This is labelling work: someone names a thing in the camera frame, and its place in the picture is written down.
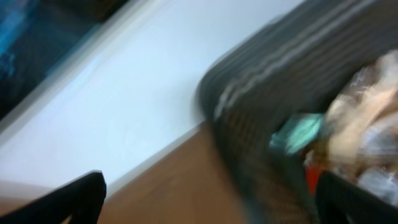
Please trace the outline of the mint green wipes pack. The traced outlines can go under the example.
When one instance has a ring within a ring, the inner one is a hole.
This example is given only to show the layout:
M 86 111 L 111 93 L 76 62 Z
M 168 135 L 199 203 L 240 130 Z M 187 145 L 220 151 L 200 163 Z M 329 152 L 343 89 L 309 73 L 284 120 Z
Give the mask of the mint green wipes pack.
M 276 152 L 291 155 L 313 142 L 322 127 L 324 114 L 294 114 L 271 136 L 269 147 Z

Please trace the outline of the orange and tan cracker pack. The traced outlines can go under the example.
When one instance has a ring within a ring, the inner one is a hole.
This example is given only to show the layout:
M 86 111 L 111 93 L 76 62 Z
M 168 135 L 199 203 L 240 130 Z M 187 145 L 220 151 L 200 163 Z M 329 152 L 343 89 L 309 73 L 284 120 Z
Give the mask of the orange and tan cracker pack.
M 305 167 L 305 177 L 307 181 L 307 187 L 312 195 L 315 195 L 317 183 L 320 174 L 323 172 L 322 167 L 318 165 L 310 164 Z

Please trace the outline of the beige grain bag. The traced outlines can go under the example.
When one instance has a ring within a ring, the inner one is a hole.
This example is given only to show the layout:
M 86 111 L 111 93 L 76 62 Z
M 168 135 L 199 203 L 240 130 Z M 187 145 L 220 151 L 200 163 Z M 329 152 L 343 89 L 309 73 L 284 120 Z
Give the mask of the beige grain bag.
M 305 166 L 397 205 L 397 51 L 362 68 L 332 101 Z

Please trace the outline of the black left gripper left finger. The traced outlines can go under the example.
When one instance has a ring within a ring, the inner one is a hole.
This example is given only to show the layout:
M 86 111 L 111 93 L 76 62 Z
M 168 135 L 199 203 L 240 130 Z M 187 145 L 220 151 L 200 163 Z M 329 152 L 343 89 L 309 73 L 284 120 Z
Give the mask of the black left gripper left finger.
M 100 171 L 83 177 L 1 216 L 2 224 L 96 224 L 106 198 Z

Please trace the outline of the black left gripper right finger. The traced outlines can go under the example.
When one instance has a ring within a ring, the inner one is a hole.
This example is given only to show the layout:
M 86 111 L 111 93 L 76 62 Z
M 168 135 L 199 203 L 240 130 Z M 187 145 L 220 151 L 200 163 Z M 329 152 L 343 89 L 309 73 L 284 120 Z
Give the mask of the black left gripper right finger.
M 315 194 L 321 224 L 397 224 L 397 208 L 325 171 Z

